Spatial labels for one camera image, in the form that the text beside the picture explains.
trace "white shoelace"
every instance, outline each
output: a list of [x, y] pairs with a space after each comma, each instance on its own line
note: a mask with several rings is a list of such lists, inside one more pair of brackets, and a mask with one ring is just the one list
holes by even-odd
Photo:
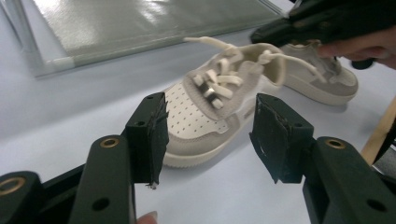
[[[225, 42], [222, 42], [221, 40], [209, 37], [209, 36], [202, 36], [202, 37], [186, 37], [184, 38], [184, 41], [188, 42], [201, 42], [205, 43], [211, 46], [214, 46], [219, 49], [224, 50], [224, 54], [226, 56], [234, 56], [237, 54], [242, 54], [240, 50], [238, 49], [237, 46], [234, 46], [232, 44], [227, 44]], [[275, 58], [283, 58], [285, 60], [290, 60], [294, 61], [297, 63], [300, 63], [302, 66], [306, 67], [309, 71], [311, 71], [314, 75], [318, 77], [318, 79], [326, 83], [326, 79], [323, 77], [321, 73], [318, 72], [317, 68], [313, 66], [310, 63], [307, 63], [304, 60], [301, 60], [299, 58], [294, 58], [290, 57], [285, 54], [281, 53], [273, 53], [271, 50], [266, 49], [260, 56], [257, 61], [257, 65], [265, 65], [269, 62], [271, 62]], [[213, 93], [217, 95], [221, 95], [223, 97], [226, 97], [228, 99], [231, 99], [233, 97], [233, 91], [230, 89], [226, 88], [228, 84], [234, 84], [236, 86], [240, 86], [243, 83], [243, 79], [240, 78], [237, 75], [237, 72], [233, 70], [233, 64], [230, 63], [228, 59], [220, 59], [218, 62], [218, 68], [219, 71], [216, 71], [214, 68], [209, 69], [205, 71], [205, 76], [197, 75], [193, 78], [195, 84], [200, 87], [201, 91], [204, 94], [204, 97], [206, 97], [212, 105], [217, 108], [221, 109], [223, 107], [223, 102], [214, 96]]]

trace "sneaker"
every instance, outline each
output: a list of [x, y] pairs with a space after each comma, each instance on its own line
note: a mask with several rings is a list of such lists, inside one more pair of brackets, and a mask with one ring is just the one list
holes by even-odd
[[253, 118], [256, 94], [281, 88], [290, 58], [269, 44], [238, 48], [211, 37], [185, 40], [222, 52], [165, 91], [169, 143], [163, 164], [179, 168], [219, 154]]
[[304, 66], [287, 62], [285, 86], [326, 105], [344, 105], [358, 91], [356, 76], [341, 66], [335, 58], [320, 58], [317, 54], [318, 43], [309, 45], [286, 45], [281, 49], [286, 55], [297, 57], [314, 65], [326, 82], [318, 79]]

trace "screw hole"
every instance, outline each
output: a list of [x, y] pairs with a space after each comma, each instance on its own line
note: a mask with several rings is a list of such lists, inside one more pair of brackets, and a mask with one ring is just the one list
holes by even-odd
[[99, 212], [106, 209], [109, 205], [110, 205], [110, 200], [108, 198], [102, 198], [96, 200], [96, 202], [92, 204], [92, 209], [94, 211]]
[[328, 139], [328, 140], [326, 140], [326, 144], [330, 147], [337, 148], [337, 149], [346, 148], [346, 145], [344, 145], [344, 143], [342, 143], [336, 139]]
[[7, 195], [20, 189], [25, 183], [23, 177], [11, 177], [0, 183], [0, 196]]
[[381, 202], [377, 201], [377, 200], [373, 200], [373, 199], [369, 199], [367, 200], [367, 203], [369, 204], [369, 206], [377, 211], [380, 212], [386, 212], [387, 211], [387, 207], [385, 207], [384, 204], [382, 204]]
[[107, 138], [100, 143], [101, 147], [114, 147], [120, 142], [117, 138]]

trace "hand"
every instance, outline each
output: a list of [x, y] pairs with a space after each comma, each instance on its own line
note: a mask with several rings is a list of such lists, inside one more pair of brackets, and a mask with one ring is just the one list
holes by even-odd
[[157, 224], [157, 212], [150, 212], [137, 220], [137, 224]]
[[344, 56], [351, 61], [375, 58], [396, 69], [396, 26], [368, 35], [335, 41], [318, 48], [321, 57]]

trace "white table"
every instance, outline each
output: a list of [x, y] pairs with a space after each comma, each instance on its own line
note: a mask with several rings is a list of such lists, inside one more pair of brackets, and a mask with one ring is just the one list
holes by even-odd
[[[243, 46], [250, 32], [219, 38]], [[43, 182], [85, 163], [91, 143], [120, 133], [144, 96], [218, 52], [180, 44], [36, 78], [3, 11], [0, 34], [0, 175], [29, 170]], [[360, 150], [396, 94], [396, 71], [378, 64], [351, 70], [360, 89], [347, 105], [323, 105], [286, 87], [278, 96], [315, 126], [315, 137], [338, 137]], [[203, 165], [164, 167], [156, 190], [137, 185], [137, 214], [157, 210], [162, 224], [309, 223], [302, 185], [274, 184], [250, 131], [251, 123]]]

